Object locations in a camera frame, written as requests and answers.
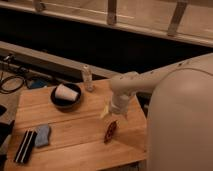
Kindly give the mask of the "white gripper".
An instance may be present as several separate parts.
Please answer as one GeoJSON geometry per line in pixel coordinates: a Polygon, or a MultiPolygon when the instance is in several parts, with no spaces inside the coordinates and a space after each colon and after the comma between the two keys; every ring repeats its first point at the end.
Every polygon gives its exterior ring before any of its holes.
{"type": "Polygon", "coordinates": [[[104,107],[102,113],[100,114],[100,118],[103,119],[110,113],[113,113],[113,114],[122,114],[124,116],[124,119],[128,121],[127,112],[131,99],[132,99],[131,96],[113,94],[109,102],[109,106],[106,105],[104,107]]]}

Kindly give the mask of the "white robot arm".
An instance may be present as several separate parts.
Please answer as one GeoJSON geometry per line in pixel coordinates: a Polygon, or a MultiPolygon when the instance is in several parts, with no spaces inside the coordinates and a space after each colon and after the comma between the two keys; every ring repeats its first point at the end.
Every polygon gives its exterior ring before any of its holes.
{"type": "Polygon", "coordinates": [[[213,171],[213,53],[109,80],[110,114],[126,115],[138,92],[151,95],[147,171],[213,171]]]}

